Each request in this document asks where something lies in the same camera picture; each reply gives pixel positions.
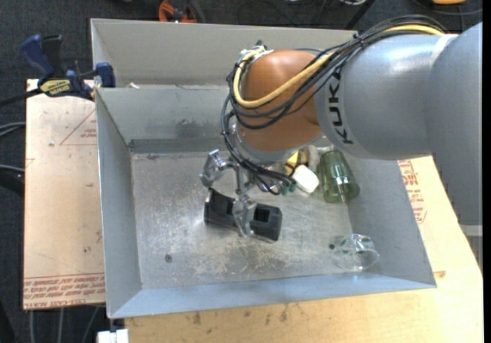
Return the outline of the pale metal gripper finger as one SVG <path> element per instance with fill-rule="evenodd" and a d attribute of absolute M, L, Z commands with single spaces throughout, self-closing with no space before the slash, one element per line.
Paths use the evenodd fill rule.
<path fill-rule="evenodd" d="M 253 221 L 256 207 L 257 203 L 251 200 L 249 196 L 239 197 L 232 205 L 232 217 L 243 237 L 252 234 L 250 223 Z"/>
<path fill-rule="evenodd" d="M 202 184 L 204 186 L 212 186 L 224 176 L 229 166 L 229 161 L 221 157 L 218 149 L 210 151 L 203 166 L 203 171 L 199 175 Z"/>

